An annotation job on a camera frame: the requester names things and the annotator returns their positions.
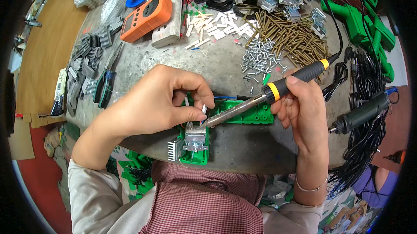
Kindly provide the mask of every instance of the hand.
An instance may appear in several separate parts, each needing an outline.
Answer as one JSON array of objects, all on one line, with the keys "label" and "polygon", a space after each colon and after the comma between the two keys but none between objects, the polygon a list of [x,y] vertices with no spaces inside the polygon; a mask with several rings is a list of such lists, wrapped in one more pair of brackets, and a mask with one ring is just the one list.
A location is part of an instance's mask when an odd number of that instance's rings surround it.
[{"label": "hand", "polygon": [[298,69],[285,73],[290,93],[271,105],[282,126],[292,125],[294,141],[302,153],[316,153],[328,149],[326,106],[320,87],[313,80],[304,82],[290,76]]},{"label": "hand", "polygon": [[[187,91],[194,106],[180,107]],[[113,125],[118,134],[129,136],[205,120],[203,104],[214,108],[213,93],[201,75],[158,64],[107,111],[119,118],[118,124]]]}]

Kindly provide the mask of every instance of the person's left hand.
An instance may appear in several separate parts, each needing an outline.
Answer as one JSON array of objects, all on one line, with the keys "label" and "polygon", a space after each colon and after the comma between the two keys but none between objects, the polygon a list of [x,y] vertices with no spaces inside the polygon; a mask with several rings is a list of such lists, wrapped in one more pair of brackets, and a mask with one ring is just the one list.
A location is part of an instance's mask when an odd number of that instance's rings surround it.
[{"label": "person's left hand", "polygon": [[[181,106],[187,91],[194,106]],[[201,75],[156,65],[132,89],[105,112],[112,116],[118,135],[156,133],[188,121],[202,121],[207,116],[203,104],[214,108],[214,96]]]}]

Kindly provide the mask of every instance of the digital display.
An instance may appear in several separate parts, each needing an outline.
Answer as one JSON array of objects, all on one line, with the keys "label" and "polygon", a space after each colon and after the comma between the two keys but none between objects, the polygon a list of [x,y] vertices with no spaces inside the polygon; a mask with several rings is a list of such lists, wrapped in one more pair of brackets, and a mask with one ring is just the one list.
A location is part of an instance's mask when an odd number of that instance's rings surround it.
[{"label": "digital display", "polygon": [[134,14],[130,15],[129,18],[126,19],[125,23],[123,24],[123,32],[124,34],[126,31],[130,30],[132,27],[132,21],[133,21]]}]

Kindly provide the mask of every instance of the orange power meter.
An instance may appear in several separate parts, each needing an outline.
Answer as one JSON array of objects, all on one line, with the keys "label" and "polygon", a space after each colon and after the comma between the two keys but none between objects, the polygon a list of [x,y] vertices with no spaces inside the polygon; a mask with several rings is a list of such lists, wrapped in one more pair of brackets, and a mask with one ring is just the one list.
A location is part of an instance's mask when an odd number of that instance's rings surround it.
[{"label": "orange power meter", "polygon": [[148,1],[125,18],[120,39],[130,43],[134,42],[169,21],[171,12],[171,0]]}]

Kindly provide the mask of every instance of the blue wire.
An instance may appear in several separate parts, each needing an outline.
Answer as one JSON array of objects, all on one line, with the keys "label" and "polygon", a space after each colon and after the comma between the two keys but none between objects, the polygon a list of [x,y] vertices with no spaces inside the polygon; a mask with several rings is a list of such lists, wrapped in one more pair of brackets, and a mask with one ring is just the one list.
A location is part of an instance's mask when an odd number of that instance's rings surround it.
[{"label": "blue wire", "polygon": [[237,99],[236,96],[215,96],[214,98],[232,98],[232,99]]}]

